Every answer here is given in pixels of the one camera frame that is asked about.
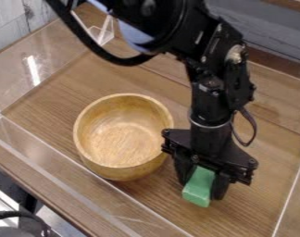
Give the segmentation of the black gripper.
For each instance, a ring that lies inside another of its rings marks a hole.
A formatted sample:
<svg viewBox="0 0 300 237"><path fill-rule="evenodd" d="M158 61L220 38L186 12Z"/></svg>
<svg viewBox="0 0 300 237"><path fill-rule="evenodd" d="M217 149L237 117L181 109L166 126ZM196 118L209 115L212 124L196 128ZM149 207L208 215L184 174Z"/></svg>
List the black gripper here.
<svg viewBox="0 0 300 237"><path fill-rule="evenodd" d="M189 129L164 129L161 150L173 157L180 184L186 185L194 168L200 166L217 174L212 186L214 200L225 198L231 182L251 185L259 162L237 146L235 139L243 146L249 146L256 132L247 142L233 130L232 123L220 128L192 125Z"/></svg>

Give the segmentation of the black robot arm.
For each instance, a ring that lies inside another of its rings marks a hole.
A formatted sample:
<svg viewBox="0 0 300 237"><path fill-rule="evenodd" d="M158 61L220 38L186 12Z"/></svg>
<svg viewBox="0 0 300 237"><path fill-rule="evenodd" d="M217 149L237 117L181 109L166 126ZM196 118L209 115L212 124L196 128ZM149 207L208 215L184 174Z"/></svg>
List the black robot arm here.
<svg viewBox="0 0 300 237"><path fill-rule="evenodd" d="M88 0L120 23L126 42L140 52L118 57L102 48L61 0L45 0L88 48L106 61L137 66L169 53L185 65L192 84L190 127L162 131L162 151L172 155L178 181L188 186L197 172L209 173L208 194L225 198L229 185L249 185L259 161L243 151L235 118L256 120L245 106L255 100L256 84L248 69L241 32L214 15L205 0Z"/></svg>

